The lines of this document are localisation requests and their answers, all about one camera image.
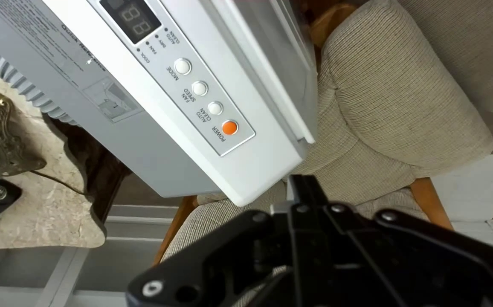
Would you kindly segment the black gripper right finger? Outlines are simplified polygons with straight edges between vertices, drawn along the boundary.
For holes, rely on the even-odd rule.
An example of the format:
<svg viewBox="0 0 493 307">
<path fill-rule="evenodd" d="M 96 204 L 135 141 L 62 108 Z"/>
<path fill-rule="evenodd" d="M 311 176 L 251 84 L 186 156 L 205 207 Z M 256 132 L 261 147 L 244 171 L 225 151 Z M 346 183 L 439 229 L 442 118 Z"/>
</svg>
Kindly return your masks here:
<svg viewBox="0 0 493 307">
<path fill-rule="evenodd" d="M 294 175 L 287 180 L 287 205 L 290 211 L 312 212 L 329 200 L 316 176 Z"/>
</svg>

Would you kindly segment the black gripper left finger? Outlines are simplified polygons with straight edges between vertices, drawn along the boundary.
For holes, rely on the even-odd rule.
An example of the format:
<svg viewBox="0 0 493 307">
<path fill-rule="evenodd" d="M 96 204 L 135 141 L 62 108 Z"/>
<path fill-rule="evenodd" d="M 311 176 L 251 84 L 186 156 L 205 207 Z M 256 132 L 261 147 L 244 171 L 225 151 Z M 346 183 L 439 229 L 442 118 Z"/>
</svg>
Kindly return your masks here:
<svg viewBox="0 0 493 307">
<path fill-rule="evenodd" d="M 292 270 L 278 267 L 256 287 L 246 291 L 232 307 L 290 307 L 295 304 Z"/>
</svg>

